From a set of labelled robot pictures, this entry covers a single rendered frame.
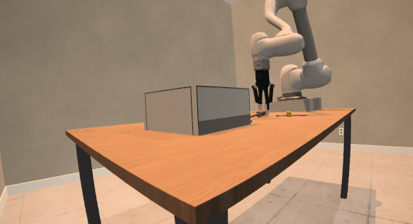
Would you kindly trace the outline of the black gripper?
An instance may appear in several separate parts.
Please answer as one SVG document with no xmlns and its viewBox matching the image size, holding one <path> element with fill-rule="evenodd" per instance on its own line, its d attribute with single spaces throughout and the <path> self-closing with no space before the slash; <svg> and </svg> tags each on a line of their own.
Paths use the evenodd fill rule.
<svg viewBox="0 0 413 224">
<path fill-rule="evenodd" d="M 265 93 L 265 110 L 266 110 L 266 116 L 269 116 L 269 103 L 272 102 L 273 98 L 273 89 L 275 84 L 270 83 L 269 81 L 269 70 L 256 70 L 256 84 L 252 86 L 252 89 L 254 91 L 254 98 L 255 102 L 259 104 L 259 111 L 263 110 L 263 104 L 262 104 L 262 95 L 263 91 Z M 270 90 L 269 90 L 269 97 L 268 97 L 268 86 L 270 85 Z M 257 94 L 257 87 L 258 87 L 258 92 L 259 95 Z"/>
</svg>

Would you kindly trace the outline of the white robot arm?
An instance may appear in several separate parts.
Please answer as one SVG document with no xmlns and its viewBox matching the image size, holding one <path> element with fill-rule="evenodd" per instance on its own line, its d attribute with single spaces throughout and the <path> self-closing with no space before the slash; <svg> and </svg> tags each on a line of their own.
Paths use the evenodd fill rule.
<svg viewBox="0 0 413 224">
<path fill-rule="evenodd" d="M 294 16 L 298 34 L 291 27 L 276 17 L 279 9 L 288 6 Z M 296 65 L 284 66 L 281 71 L 282 96 L 277 101 L 306 99 L 301 90 L 319 88 L 331 82 L 331 69 L 317 58 L 316 46 L 307 14 L 307 0 L 266 0 L 265 18 L 280 32 L 274 38 L 259 32 L 252 36 L 251 54 L 254 71 L 270 70 L 272 57 L 290 56 L 303 51 L 302 69 Z"/>
</svg>

